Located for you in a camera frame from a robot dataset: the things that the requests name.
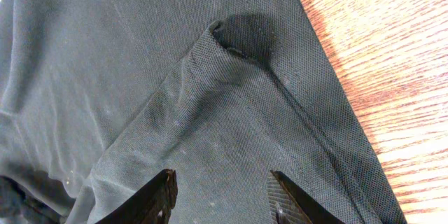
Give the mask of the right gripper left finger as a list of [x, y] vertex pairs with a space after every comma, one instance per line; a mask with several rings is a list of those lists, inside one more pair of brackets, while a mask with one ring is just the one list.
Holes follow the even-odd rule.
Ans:
[[97, 224], [168, 224], [177, 195], [176, 171], [163, 169]]

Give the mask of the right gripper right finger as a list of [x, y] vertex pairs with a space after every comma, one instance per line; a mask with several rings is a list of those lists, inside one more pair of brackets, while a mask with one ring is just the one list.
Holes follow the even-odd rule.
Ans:
[[281, 171], [270, 171], [267, 196], [274, 224], [344, 224]]

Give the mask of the black t-shirt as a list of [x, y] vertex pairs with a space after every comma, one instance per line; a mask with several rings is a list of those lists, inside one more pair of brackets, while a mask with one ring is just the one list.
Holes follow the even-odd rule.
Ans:
[[1, 174], [94, 223], [164, 168], [173, 223], [272, 222], [272, 170], [405, 222], [300, 0], [1, 0]]

